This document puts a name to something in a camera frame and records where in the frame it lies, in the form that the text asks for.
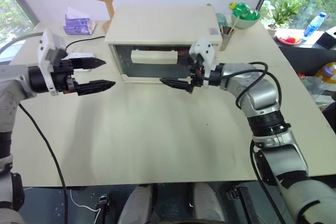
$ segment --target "floor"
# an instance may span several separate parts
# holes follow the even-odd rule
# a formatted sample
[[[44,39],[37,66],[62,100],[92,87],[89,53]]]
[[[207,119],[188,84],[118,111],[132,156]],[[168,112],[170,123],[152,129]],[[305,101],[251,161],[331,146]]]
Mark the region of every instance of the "floor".
[[[246,182],[234,185],[230,182],[212,182],[211,187],[215,191],[224,214],[229,218],[230,223],[246,224],[244,213],[234,207],[233,201],[226,197],[226,192],[233,186],[246,186],[250,193],[252,202],[256,209],[260,224],[277,224],[270,204],[257,182]],[[136,185],[116,185],[116,186],[90,186],[83,190],[73,190],[74,201],[79,205],[87,205],[95,208],[100,195],[109,194],[111,199],[111,213],[106,218],[106,223],[117,223],[116,220],[121,210]],[[157,184],[157,201],[152,214],[152,221],[158,220],[181,220],[192,219],[192,208],[188,200],[188,183]],[[287,224],[294,223],[285,203],[276,187],[268,187],[273,199],[280,212],[283,214]],[[64,222],[64,203],[63,194],[60,189],[50,188],[26,188],[25,204],[19,211],[27,224],[61,224]],[[73,224],[92,224],[95,213],[86,208],[75,206],[69,195],[69,223]]]

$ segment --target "green bowl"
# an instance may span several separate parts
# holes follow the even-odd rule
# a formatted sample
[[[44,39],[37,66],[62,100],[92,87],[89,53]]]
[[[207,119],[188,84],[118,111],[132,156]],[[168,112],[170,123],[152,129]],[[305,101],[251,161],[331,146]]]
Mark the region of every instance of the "green bowl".
[[[233,14],[231,14],[231,21],[232,21],[232,24],[235,23],[237,17]],[[247,29],[251,26],[253,26],[255,23],[258,22],[259,19],[256,19],[256,20],[243,20],[243,19],[240,19],[238,20],[237,24],[236,24],[236,27],[240,28],[240,29]]]

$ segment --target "white cable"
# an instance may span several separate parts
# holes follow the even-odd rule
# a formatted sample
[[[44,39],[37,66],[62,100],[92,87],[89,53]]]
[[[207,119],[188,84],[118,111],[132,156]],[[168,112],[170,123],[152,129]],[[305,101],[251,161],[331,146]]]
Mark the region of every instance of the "white cable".
[[[73,202],[77,207],[85,207],[85,208],[89,209],[89,210],[92,211],[92,212],[98,212],[97,215],[96,215],[96,218],[94,219],[95,221],[94,221],[94,223],[93,223],[93,224],[96,224],[96,221],[97,221],[97,219],[98,219],[98,216],[99,216],[99,213],[100,213],[100,211],[101,211],[101,208],[99,208],[99,209],[92,209],[92,208],[90,208],[90,207],[88,207],[88,206],[81,206],[81,205],[77,204],[77,203],[74,201],[74,199],[72,198],[72,189],[70,190],[70,198],[71,198],[72,202]]]

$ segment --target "potted plant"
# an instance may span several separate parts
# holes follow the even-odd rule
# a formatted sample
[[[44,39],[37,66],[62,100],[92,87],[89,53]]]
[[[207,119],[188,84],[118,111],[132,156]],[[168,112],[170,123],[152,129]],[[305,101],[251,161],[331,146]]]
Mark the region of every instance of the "potted plant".
[[[272,9],[269,9],[269,15],[273,22],[268,24],[266,29],[270,36],[274,36],[277,29],[284,24],[288,24],[292,21],[291,17],[298,15],[299,5],[289,5],[287,2],[283,2],[278,8],[276,8],[273,14]]]

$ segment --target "green bottle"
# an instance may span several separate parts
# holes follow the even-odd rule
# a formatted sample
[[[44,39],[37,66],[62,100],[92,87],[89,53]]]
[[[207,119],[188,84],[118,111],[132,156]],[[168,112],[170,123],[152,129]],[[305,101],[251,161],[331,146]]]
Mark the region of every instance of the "green bottle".
[[[229,8],[233,11],[233,15],[243,20],[256,20],[260,17],[258,11],[251,9],[245,3],[231,2]]]

